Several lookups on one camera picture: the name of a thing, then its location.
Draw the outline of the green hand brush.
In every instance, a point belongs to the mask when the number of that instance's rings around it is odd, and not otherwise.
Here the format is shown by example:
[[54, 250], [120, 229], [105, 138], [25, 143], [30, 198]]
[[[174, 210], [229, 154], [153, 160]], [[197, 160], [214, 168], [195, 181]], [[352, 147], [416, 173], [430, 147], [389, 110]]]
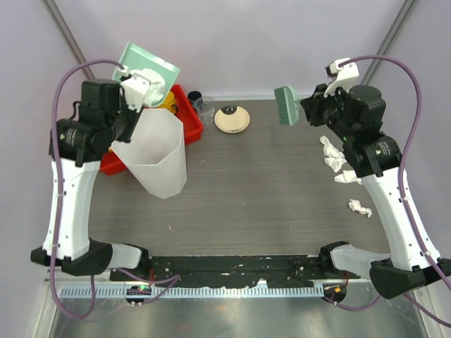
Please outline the green hand brush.
[[299, 120], [299, 100], [294, 89], [285, 85], [274, 89], [274, 96], [278, 109], [279, 123], [293, 126]]

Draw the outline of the white translucent waste bin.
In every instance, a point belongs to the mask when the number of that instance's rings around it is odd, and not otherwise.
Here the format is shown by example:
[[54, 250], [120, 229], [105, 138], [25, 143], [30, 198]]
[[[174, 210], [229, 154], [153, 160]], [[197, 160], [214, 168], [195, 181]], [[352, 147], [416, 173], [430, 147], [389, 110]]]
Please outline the white translucent waste bin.
[[187, 182], [183, 123], [166, 109], [144, 109], [131, 141], [112, 150], [152, 196], [171, 198]]

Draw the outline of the green dustpan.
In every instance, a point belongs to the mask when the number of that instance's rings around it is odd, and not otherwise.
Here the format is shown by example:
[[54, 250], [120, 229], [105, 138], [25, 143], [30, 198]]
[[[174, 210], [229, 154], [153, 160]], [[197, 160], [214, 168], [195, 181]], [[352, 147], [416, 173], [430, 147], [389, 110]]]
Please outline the green dustpan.
[[166, 99], [180, 69], [142, 47], [128, 43], [113, 79], [120, 82], [125, 102], [133, 111], [155, 108]]

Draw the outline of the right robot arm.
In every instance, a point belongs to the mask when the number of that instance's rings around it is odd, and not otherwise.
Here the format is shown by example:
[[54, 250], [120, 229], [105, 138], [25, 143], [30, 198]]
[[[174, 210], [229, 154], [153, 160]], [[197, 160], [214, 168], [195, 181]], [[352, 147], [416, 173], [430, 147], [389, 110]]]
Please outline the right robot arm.
[[369, 279], [384, 299], [393, 299], [450, 276], [450, 260], [429, 242], [415, 206], [404, 207], [410, 196], [398, 183], [402, 152], [381, 131], [386, 102], [375, 87], [338, 87], [327, 94], [326, 84], [300, 102], [307, 121], [325, 125], [342, 141], [346, 161], [373, 200], [389, 243], [388, 253], [374, 253], [335, 242], [321, 247], [319, 272], [327, 278], [347, 271]]

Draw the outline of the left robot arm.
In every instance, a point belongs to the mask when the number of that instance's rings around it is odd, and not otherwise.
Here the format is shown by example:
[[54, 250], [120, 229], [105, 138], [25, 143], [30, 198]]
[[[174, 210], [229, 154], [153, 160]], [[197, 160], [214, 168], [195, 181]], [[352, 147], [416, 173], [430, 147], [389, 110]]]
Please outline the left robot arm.
[[92, 190], [103, 155], [114, 141], [128, 143], [144, 108], [149, 82], [136, 76], [120, 80], [85, 80], [81, 100], [70, 118], [56, 124], [61, 172], [52, 163], [54, 191], [46, 239], [32, 250], [32, 262], [55, 264], [73, 276], [99, 275], [124, 280], [125, 270], [136, 281], [151, 269], [148, 250], [132, 244], [110, 244], [88, 235]]

